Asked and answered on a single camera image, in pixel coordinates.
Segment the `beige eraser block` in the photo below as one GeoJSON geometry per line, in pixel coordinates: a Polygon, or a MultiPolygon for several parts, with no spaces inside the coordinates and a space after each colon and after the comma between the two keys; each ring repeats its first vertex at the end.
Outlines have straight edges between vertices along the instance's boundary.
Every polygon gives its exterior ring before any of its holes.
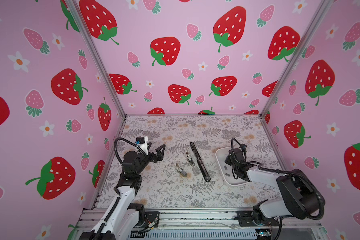
{"type": "Polygon", "coordinates": [[[183,168],[180,167],[179,164],[175,164],[175,166],[176,166],[177,172],[178,172],[181,176],[183,176],[184,178],[186,178],[186,177],[188,176],[188,174],[183,170],[183,168]]]}

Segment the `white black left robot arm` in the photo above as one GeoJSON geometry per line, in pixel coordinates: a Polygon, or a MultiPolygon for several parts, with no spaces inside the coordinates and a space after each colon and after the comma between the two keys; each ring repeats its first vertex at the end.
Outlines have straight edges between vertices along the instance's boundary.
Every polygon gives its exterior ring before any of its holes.
{"type": "Polygon", "coordinates": [[[149,163],[164,159],[166,145],[150,152],[152,143],[148,137],[137,137],[134,142],[125,138],[114,140],[114,153],[122,166],[118,183],[114,187],[116,196],[110,206],[90,232],[83,232],[80,240],[125,240],[130,234],[144,235],[155,228],[158,219],[146,222],[143,204],[134,199],[141,188],[143,170],[149,163]]]}

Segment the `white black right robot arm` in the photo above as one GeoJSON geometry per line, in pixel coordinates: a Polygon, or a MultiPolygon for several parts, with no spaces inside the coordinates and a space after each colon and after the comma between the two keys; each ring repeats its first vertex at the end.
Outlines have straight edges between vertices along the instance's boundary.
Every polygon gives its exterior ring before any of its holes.
{"type": "Polygon", "coordinates": [[[279,199],[264,200],[253,206],[251,218],[256,225],[264,225],[266,220],[275,217],[316,221],[323,218],[325,199],[301,170],[269,169],[264,168],[260,162],[248,161],[247,146],[235,138],[231,139],[231,147],[224,163],[232,168],[230,176],[234,180],[279,189],[279,199]]]}

